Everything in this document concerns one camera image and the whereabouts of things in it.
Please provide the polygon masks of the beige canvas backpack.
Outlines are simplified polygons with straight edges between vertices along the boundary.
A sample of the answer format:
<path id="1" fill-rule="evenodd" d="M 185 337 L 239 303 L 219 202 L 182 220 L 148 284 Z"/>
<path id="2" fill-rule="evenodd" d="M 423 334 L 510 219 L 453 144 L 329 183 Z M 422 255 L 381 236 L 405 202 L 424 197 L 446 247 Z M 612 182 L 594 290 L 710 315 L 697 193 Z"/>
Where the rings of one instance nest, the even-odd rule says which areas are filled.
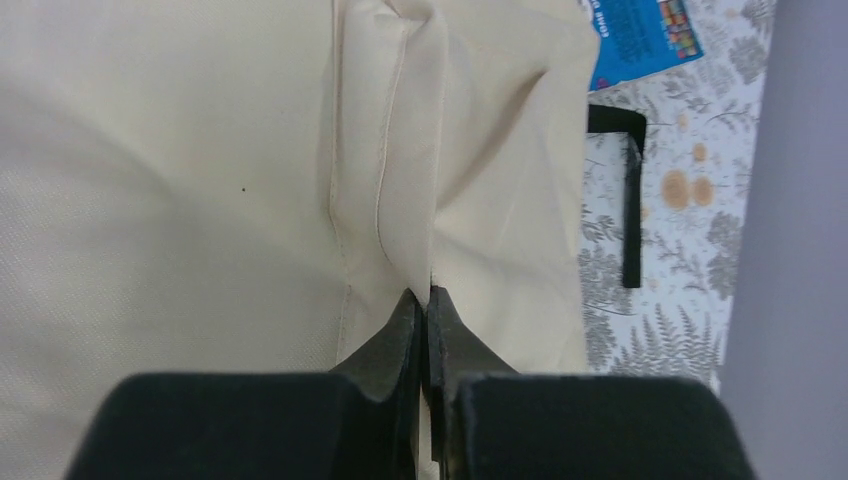
<path id="1" fill-rule="evenodd" d="M 3 2 L 2 477 L 134 373 L 325 369 L 405 290 L 584 372 L 599 43 L 575 1 Z"/>

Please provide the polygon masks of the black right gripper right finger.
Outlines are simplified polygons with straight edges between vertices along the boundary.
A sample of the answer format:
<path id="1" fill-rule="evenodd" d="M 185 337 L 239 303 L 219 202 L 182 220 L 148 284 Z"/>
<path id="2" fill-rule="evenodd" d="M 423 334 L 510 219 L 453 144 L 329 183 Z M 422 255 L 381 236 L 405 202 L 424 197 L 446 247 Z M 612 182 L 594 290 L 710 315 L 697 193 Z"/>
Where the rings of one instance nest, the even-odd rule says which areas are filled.
<path id="1" fill-rule="evenodd" d="M 680 377 L 521 374 L 427 306 L 431 455 L 444 479 L 752 479 L 718 397 Z"/>

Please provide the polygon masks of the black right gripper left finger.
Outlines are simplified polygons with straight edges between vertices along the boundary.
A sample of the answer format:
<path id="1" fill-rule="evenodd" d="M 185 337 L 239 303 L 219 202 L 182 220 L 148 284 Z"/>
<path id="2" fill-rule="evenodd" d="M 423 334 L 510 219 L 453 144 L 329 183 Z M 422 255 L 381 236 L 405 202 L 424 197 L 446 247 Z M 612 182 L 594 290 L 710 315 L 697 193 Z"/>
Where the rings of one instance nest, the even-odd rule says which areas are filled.
<path id="1" fill-rule="evenodd" d="M 70 479 L 414 479 L 422 310 L 326 372 L 145 373 L 105 398 Z"/>

